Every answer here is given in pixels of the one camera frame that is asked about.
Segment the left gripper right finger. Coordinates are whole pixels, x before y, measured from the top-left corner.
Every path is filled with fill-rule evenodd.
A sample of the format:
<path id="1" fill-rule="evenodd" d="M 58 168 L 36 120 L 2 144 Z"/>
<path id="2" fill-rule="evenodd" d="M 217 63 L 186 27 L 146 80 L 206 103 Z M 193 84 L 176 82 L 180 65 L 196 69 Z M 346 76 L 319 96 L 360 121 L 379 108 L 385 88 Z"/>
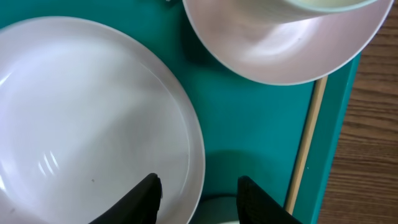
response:
<path id="1" fill-rule="evenodd" d="M 301 224 L 248 176 L 238 178 L 236 206 L 240 224 Z"/>

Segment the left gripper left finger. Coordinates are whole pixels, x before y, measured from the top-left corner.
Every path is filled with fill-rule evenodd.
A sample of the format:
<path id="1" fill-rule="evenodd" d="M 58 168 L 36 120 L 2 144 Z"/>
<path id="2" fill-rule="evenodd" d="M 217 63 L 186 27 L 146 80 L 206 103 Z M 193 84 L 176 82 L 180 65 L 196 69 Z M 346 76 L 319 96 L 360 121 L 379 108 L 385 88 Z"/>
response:
<path id="1" fill-rule="evenodd" d="M 90 224 L 155 224 L 161 199 L 160 178 L 150 173 Z"/>

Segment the grey bowl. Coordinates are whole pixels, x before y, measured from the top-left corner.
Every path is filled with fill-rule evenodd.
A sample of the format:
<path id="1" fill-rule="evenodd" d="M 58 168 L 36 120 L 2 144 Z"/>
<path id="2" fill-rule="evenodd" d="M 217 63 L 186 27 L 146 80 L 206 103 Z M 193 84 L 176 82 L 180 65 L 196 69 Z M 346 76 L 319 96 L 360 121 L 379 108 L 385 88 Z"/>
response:
<path id="1" fill-rule="evenodd" d="M 221 195 L 199 203 L 190 224 L 239 224 L 236 197 Z"/>

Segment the large white plate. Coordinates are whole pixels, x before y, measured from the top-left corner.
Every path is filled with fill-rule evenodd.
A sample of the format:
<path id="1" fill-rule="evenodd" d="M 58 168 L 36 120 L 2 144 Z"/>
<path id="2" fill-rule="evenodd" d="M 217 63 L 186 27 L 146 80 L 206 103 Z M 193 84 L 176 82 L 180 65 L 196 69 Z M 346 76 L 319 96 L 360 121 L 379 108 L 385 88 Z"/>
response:
<path id="1" fill-rule="evenodd" d="M 89 223 L 144 177 L 159 223 L 188 223 L 205 176 L 179 81 L 128 35 L 74 17 L 1 29 L 1 222 Z"/>

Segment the white cup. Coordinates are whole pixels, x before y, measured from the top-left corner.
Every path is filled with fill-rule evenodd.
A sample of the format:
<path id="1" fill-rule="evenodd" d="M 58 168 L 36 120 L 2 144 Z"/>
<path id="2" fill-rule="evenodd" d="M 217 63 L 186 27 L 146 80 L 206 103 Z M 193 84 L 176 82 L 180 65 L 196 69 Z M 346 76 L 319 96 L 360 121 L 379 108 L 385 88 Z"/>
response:
<path id="1" fill-rule="evenodd" d="M 348 12 L 374 2 L 376 0 L 246 0 L 240 2 L 240 8 L 253 19 L 282 24 Z"/>

